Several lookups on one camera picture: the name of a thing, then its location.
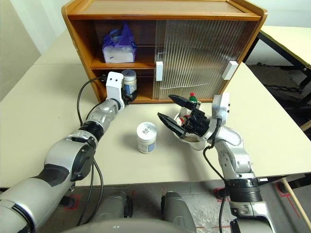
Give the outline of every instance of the white table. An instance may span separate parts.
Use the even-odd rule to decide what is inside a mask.
[[[69,35],[64,33],[3,99],[1,187],[37,175],[52,144],[79,128],[76,98],[86,80]],[[311,142],[245,64],[240,65],[226,92],[231,103],[227,126],[244,137],[257,176],[311,171]],[[88,86],[81,98],[82,117],[96,103]],[[202,107],[211,114],[211,103]],[[178,141],[156,115],[174,116],[178,109],[176,104],[133,104],[118,114],[95,154],[105,184],[219,179],[202,152]],[[142,154],[136,147],[136,127],[143,121],[158,128],[156,149],[150,154]],[[207,155],[221,171],[216,149]],[[99,184],[97,176],[94,184]],[[89,177],[77,185],[89,185]]]

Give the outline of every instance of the white jar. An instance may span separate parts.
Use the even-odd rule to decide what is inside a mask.
[[[124,90],[127,95],[132,95],[134,91],[137,90],[137,84],[136,84],[136,72],[132,69],[126,69],[122,71],[122,74],[124,76],[123,84],[124,84]]]
[[[143,122],[138,125],[137,146],[142,153],[150,153],[156,147],[156,126],[151,122]]]

